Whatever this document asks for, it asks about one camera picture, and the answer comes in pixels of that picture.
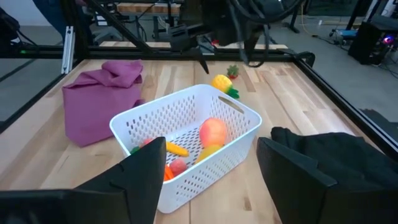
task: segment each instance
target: concrete floor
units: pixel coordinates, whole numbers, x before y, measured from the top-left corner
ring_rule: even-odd
[[[328,38],[328,33],[336,26],[318,26],[318,18],[307,17],[304,20],[306,28],[312,33]],[[347,18],[326,20],[344,22]],[[151,22],[142,21],[141,24],[146,28],[148,41],[151,41]],[[380,68],[360,65],[339,47],[310,37],[303,31],[299,20],[297,28],[302,31],[300,34],[294,34],[280,24],[274,24],[270,34],[278,44],[285,44],[296,52],[313,52],[317,57],[314,69],[357,108],[374,109],[389,121],[398,122],[398,79]],[[61,37],[52,27],[23,27],[22,31],[38,44],[55,45],[61,41]],[[28,60],[0,59],[0,77],[26,61]],[[38,59],[1,82],[0,121],[10,117],[58,76],[60,66],[61,60]]]

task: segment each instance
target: toy pineapple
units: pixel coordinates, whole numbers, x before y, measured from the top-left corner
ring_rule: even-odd
[[[231,80],[225,75],[216,75],[211,85],[234,99],[239,98],[239,91],[233,88]]]
[[[238,66],[236,66],[236,65],[230,65],[226,71],[227,71],[226,74],[228,75],[228,77],[230,79],[234,79],[234,78],[238,77],[238,75],[239,75],[239,69],[238,69]]]

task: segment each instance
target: electronic equipment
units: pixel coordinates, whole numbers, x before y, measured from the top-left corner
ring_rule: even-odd
[[[393,48],[397,34],[397,20],[375,15],[371,22],[362,22],[348,55],[363,65],[379,65]]]

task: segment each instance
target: workbench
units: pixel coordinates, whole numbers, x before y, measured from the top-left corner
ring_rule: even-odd
[[[125,47],[131,43],[104,45]],[[149,45],[168,47],[165,43]],[[101,68],[104,62],[82,61],[0,135],[1,190],[74,188],[123,159],[115,138],[79,148],[65,135],[62,86],[73,82],[81,72]],[[231,64],[237,64],[239,77],[233,83],[240,101],[263,120],[242,164],[175,212],[157,212],[155,223],[280,223],[255,153],[257,138],[269,137],[274,126],[304,135],[341,131],[369,141],[293,63],[266,62],[254,69],[242,62],[208,62],[209,75],[194,61],[142,63],[141,89],[146,101],[192,85],[209,84],[214,75],[226,73]]]

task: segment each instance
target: pink fabric bag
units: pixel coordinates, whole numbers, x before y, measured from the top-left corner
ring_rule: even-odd
[[[136,61],[108,61],[101,70],[82,72],[62,88],[65,133],[80,147],[112,136],[113,116],[142,103],[143,66]]]

